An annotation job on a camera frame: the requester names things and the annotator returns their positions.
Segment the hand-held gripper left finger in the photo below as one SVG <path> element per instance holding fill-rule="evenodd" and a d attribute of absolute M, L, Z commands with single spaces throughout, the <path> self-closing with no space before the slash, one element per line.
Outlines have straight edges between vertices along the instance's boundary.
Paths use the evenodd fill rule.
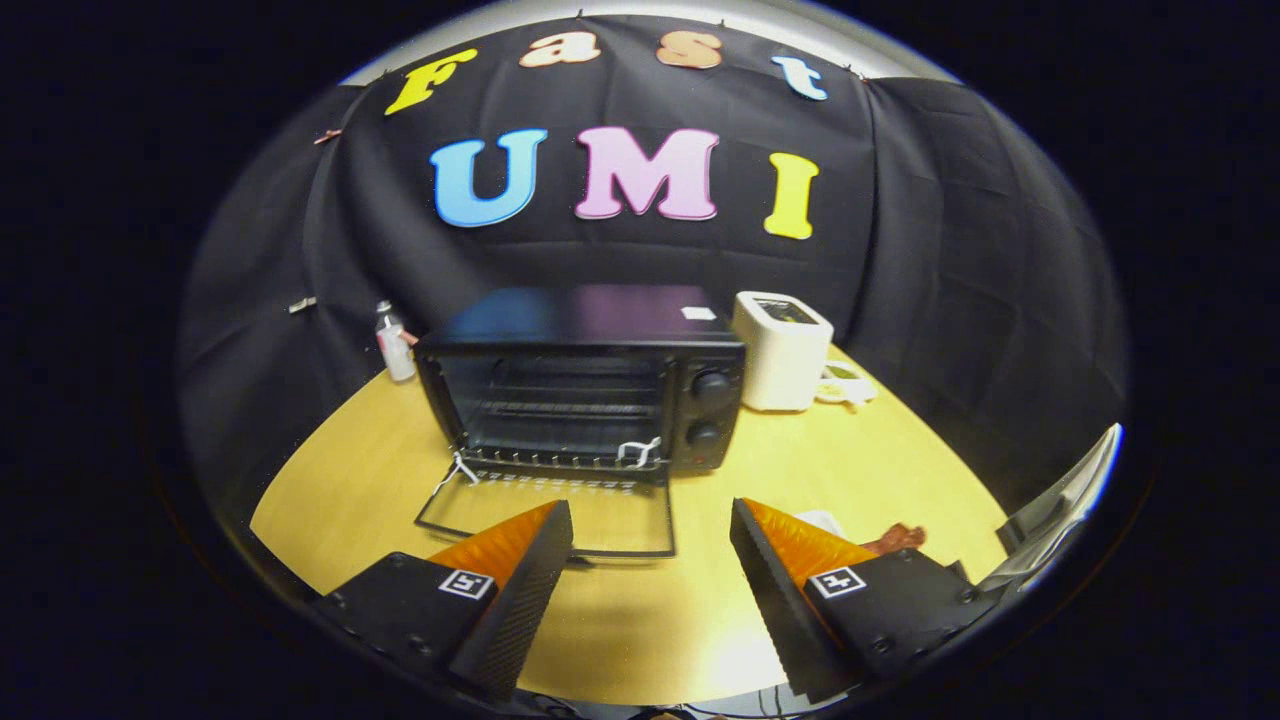
<path fill-rule="evenodd" d="M 415 679 L 507 701 L 572 541 L 570 503 L 550 501 L 429 559 L 388 553 L 311 606 Z"/>

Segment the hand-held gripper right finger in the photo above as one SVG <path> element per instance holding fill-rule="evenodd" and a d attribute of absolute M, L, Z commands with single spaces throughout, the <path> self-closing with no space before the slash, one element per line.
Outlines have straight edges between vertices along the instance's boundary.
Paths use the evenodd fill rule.
<path fill-rule="evenodd" d="M 787 683 L 812 701 L 911 679 L 998 606 L 900 525 L 865 547 L 736 498 L 730 539 Z"/>

